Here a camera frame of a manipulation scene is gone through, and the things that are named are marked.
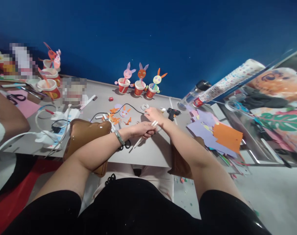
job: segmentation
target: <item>glue gun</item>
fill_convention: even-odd
[[[181,112],[179,110],[176,110],[176,109],[172,109],[172,108],[168,108],[167,109],[167,113],[169,113],[169,117],[168,119],[170,119],[171,121],[174,121],[174,115],[179,115],[181,114]]]

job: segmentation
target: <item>tropical leaf print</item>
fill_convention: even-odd
[[[259,119],[273,130],[297,131],[297,115],[272,115],[270,113],[263,113]]]

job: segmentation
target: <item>wrist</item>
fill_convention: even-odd
[[[118,130],[118,132],[124,142],[126,142],[128,139],[130,139],[132,137],[131,127],[122,128],[122,129]]]

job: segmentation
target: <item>brown pillow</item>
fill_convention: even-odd
[[[67,143],[63,160],[67,160],[76,150],[83,145],[110,133],[111,123],[108,121],[90,123],[79,118],[73,119],[70,123],[70,139]],[[107,161],[94,170],[98,177],[103,177],[107,170]]]
[[[200,137],[195,137],[195,140],[205,147],[204,140]],[[169,174],[193,179],[191,168],[188,163],[184,160],[181,154],[178,152],[176,147],[171,143],[172,149],[172,168],[168,171]]]

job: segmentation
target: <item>orange paper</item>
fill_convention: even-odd
[[[215,124],[214,128],[214,137],[217,138],[216,142],[222,144],[228,149],[240,153],[240,144],[243,139],[243,133],[239,132],[232,127],[226,125],[217,125]]]

